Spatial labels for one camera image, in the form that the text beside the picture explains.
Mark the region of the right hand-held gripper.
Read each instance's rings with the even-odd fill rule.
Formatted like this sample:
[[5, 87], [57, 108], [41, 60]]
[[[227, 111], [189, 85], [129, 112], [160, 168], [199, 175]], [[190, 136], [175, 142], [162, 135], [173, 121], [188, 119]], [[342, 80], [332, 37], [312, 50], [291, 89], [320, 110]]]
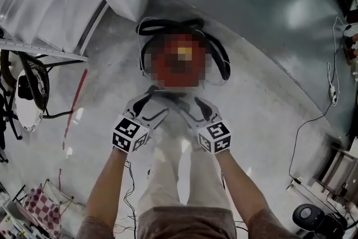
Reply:
[[229, 149], [232, 134], [228, 122], [221, 120], [220, 112], [212, 102], [202, 97], [194, 97], [194, 100], [201, 110], [202, 117], [197, 119], [185, 110], [180, 110], [180, 115], [191, 129], [197, 130], [198, 144], [211, 154]]

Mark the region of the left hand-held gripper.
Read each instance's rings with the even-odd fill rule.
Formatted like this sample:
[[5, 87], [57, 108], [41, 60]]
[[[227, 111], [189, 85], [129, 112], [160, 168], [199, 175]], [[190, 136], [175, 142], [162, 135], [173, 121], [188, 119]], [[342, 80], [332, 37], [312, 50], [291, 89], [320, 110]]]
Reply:
[[152, 129], [156, 129], [168, 116], [169, 109], [163, 109], [155, 115], [147, 118], [137, 118], [152, 95], [144, 93], [131, 99], [124, 113], [119, 115], [112, 129], [112, 145], [125, 152], [133, 153], [146, 145]]

